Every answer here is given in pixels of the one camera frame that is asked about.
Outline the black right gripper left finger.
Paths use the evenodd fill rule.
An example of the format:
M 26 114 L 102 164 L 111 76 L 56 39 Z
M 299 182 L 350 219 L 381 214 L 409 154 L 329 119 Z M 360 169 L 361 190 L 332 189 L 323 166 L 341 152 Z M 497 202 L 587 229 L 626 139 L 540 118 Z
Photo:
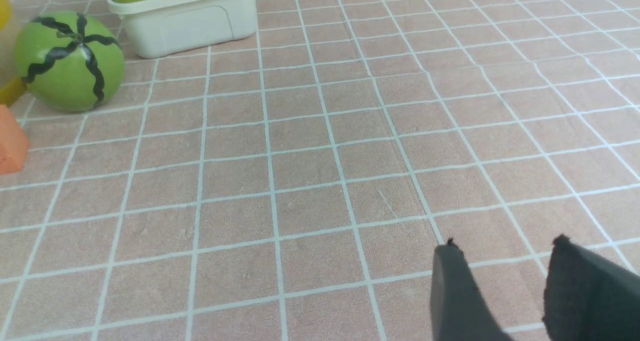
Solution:
M 489 310 L 464 252 L 449 238 L 433 253 L 430 324 L 434 341 L 510 341 Z

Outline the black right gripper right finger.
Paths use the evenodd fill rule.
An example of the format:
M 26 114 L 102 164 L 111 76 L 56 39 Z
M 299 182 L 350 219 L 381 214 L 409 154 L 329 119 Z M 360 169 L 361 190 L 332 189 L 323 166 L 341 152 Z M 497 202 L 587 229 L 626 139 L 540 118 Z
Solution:
M 640 278 L 562 234 L 553 241 L 543 311 L 552 341 L 637 341 Z

